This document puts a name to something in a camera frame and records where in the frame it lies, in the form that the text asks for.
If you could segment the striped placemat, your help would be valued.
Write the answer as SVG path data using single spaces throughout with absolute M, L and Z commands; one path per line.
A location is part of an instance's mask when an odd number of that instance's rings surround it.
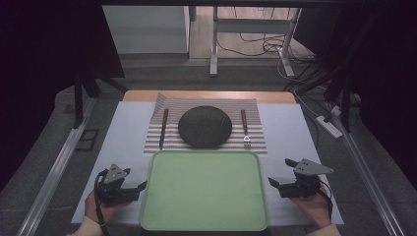
M 169 109 L 163 147 L 167 149 L 191 148 L 179 135 L 178 123 L 182 115 L 191 108 L 198 106 L 213 106 L 224 111 L 232 121 L 230 138 L 221 146 L 220 150 L 248 150 L 258 157 L 267 157 L 268 149 L 264 130 L 259 114 L 258 103 L 255 99 L 191 99 L 174 98 L 159 94 L 155 109 L 149 121 L 144 156 L 150 157 L 159 151 L 158 143 L 164 109 Z M 245 148 L 243 143 L 244 130 L 242 126 L 241 110 L 246 110 L 248 133 L 251 147 Z

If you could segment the black floor frame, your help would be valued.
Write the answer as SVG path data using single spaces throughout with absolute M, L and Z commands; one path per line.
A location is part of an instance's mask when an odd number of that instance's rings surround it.
M 76 151 L 82 151 L 82 152 L 92 151 L 95 145 L 98 133 L 99 133 L 98 129 L 84 130 L 76 146 Z

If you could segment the brown-handled fork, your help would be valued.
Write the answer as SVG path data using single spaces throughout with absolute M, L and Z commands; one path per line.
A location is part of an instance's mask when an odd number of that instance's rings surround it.
M 244 138 L 243 138 L 244 147 L 245 148 L 250 148 L 251 147 L 251 139 L 250 139 L 249 133 L 248 133 L 247 116 L 246 116 L 246 110 L 245 109 L 241 110 L 241 119 L 242 119 L 242 126 L 243 126 L 243 130 L 244 130 Z

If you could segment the dark curtain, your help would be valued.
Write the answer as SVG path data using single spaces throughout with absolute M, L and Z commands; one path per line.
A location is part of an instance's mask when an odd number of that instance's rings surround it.
M 102 0 L 0 0 L 0 191 L 77 77 L 124 72 Z
M 296 38 L 337 72 L 325 98 L 358 94 L 364 125 L 417 189 L 417 0 L 339 1 L 304 9 Z

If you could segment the white power strip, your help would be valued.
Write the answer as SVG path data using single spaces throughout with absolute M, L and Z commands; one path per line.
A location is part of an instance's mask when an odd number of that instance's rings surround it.
M 325 121 L 325 117 L 324 116 L 318 116 L 316 118 L 316 121 L 318 122 L 318 124 L 324 128 L 333 138 L 338 139 L 340 137 L 343 136 L 343 134 L 334 126 L 330 123 L 330 121 Z

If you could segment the person's right hand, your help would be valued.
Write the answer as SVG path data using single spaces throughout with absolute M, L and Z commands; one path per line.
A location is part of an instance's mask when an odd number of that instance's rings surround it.
M 324 186 L 321 186 L 321 191 L 324 193 L 323 196 L 315 194 L 307 199 L 290 199 L 290 201 L 297 205 L 302 210 L 304 215 L 313 222 L 317 229 L 322 229 L 331 225 L 328 201 L 326 199 L 327 191 Z

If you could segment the person's left hand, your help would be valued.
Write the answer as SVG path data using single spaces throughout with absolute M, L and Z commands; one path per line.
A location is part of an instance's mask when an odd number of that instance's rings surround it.
M 91 191 L 85 200 L 85 217 L 88 217 L 95 223 L 99 223 L 99 224 L 107 223 L 117 211 L 119 211 L 120 209 L 128 205 L 129 203 L 124 203 L 124 204 L 119 204 L 119 205 L 100 204 L 99 208 L 100 208 L 102 217 L 99 217 L 96 212 L 96 201 L 95 201 L 94 191 Z

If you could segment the white desk frame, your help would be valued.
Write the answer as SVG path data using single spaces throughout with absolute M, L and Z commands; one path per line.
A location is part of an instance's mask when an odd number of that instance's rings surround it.
M 293 77 L 294 72 L 289 63 L 288 50 L 293 38 L 301 8 L 295 8 L 295 12 L 288 20 L 255 20 L 255 19 L 223 19 L 218 17 L 217 8 L 213 7 L 213 33 L 209 61 L 209 75 L 217 76 L 217 35 L 219 33 L 269 33 L 283 34 L 283 45 L 278 49 L 281 65 L 288 77 Z

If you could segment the dark round plate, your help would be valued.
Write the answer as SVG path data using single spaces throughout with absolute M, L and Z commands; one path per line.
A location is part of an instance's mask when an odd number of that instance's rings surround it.
M 232 121 L 219 108 L 198 106 L 182 115 L 178 132 L 182 140 L 193 148 L 217 148 L 231 136 Z

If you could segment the white table cover sheet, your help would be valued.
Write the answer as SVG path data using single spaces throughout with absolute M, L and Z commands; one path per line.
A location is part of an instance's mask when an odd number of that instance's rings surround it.
M 98 172 L 113 163 L 131 170 L 124 183 L 126 187 L 135 187 L 147 179 L 151 157 L 144 155 L 144 148 L 154 108 L 153 102 L 122 101 L 118 104 L 83 192 L 84 196 L 93 189 Z M 270 178 L 280 183 L 294 180 L 292 168 L 284 163 L 286 158 L 320 161 L 301 107 L 298 104 L 260 104 L 258 109 L 268 150 L 268 155 L 262 157 L 260 163 L 269 225 L 307 226 L 310 221 L 301 210 L 289 200 L 281 198 L 268 182 Z

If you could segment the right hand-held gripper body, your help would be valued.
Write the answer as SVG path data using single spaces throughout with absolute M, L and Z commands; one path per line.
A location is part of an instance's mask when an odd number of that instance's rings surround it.
M 331 174 L 333 170 L 312 160 L 303 158 L 297 161 L 293 168 L 295 182 L 282 184 L 279 193 L 282 198 L 309 198 L 314 196 L 321 188 L 319 176 Z

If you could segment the brown-handled table knife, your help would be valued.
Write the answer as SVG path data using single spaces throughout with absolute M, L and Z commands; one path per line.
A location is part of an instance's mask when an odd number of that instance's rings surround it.
M 164 109 L 163 117 L 162 117 L 162 124 L 161 124 L 161 132 L 160 132 L 159 143 L 158 143 L 159 149 L 163 149 L 168 114 L 169 114 L 169 109 L 167 108 Z

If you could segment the white cabinet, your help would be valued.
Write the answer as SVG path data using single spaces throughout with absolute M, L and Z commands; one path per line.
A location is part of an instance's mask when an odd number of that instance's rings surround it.
M 119 54 L 189 52 L 187 6 L 103 6 Z

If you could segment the green plastic tray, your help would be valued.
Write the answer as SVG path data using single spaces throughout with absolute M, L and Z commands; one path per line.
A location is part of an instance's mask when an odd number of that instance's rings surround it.
M 149 167 L 141 225 L 148 231 L 262 231 L 259 158 L 250 151 L 162 150 Z

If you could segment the metal floor rail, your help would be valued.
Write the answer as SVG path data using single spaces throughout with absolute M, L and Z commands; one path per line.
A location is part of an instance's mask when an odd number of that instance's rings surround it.
M 87 99 L 82 109 L 82 119 L 79 127 L 73 128 L 69 133 L 16 236 L 34 235 L 85 130 L 95 104 L 96 98 Z
M 377 183 L 370 167 L 368 166 L 365 157 L 359 147 L 357 146 L 353 136 L 346 130 L 340 121 L 340 116 L 330 113 L 331 120 L 335 126 L 340 130 L 343 136 L 345 146 L 361 176 L 364 185 L 376 205 L 382 221 L 390 236 L 406 236 L 403 227 L 401 226 L 397 215 L 394 213 L 386 195 Z

